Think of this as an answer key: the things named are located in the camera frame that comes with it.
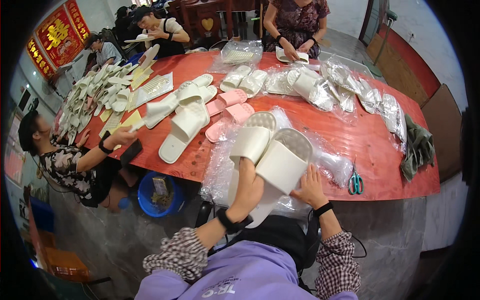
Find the teal scissors handle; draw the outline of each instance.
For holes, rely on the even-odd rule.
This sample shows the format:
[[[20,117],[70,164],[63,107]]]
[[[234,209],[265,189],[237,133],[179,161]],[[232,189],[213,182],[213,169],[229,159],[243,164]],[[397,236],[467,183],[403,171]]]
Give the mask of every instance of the teal scissors handle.
[[[363,179],[359,174],[353,173],[352,177],[348,180],[348,192],[350,195],[363,193]]]

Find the black apron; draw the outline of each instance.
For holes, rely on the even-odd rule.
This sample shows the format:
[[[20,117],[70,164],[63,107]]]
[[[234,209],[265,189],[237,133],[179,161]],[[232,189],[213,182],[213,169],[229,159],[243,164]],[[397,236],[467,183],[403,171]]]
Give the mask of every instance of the black apron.
[[[163,31],[165,33],[170,34],[171,32],[167,31],[167,20],[170,19],[170,17],[166,18],[165,21],[163,22]],[[183,48],[183,44],[180,42],[175,42],[175,41],[169,41],[164,38],[158,38],[152,40],[152,46],[159,44],[160,45],[160,50],[158,51],[157,57],[163,58],[163,57],[168,57],[172,55],[178,55],[178,54],[185,54],[185,49]]]

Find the cloth rag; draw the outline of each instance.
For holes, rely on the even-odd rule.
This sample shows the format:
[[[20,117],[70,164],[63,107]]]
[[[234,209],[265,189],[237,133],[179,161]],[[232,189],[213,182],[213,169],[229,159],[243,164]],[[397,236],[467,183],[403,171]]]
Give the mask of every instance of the cloth rag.
[[[407,152],[400,163],[403,175],[410,182],[417,173],[419,167],[430,164],[435,165],[435,147],[433,146],[432,134],[413,122],[412,118],[405,114],[407,123]]]

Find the scissors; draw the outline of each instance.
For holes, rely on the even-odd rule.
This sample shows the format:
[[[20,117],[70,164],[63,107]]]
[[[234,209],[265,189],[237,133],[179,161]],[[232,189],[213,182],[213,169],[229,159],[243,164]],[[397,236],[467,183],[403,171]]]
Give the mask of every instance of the scissors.
[[[355,160],[353,161],[352,177],[350,177],[350,179],[348,180],[348,192],[350,193],[350,195],[363,193],[363,179],[357,173],[357,168],[355,166],[356,161],[357,161],[357,156],[355,156]]]

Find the checkered sleeve cover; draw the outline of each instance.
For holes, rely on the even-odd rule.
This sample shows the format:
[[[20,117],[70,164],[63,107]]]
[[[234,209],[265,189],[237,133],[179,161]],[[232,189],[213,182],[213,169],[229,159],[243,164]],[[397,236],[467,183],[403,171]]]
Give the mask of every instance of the checkered sleeve cover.
[[[320,264],[319,275],[315,279],[317,298],[327,300],[343,291],[358,292],[359,264],[352,259],[355,245],[350,242],[351,237],[351,233],[342,231],[323,241],[327,247],[341,255],[331,253],[326,247],[320,246],[316,256],[316,261]]]
[[[195,228],[182,228],[172,239],[162,239],[160,254],[145,257],[143,266],[147,273],[163,269],[183,280],[196,280],[207,266],[207,248],[198,239]]]

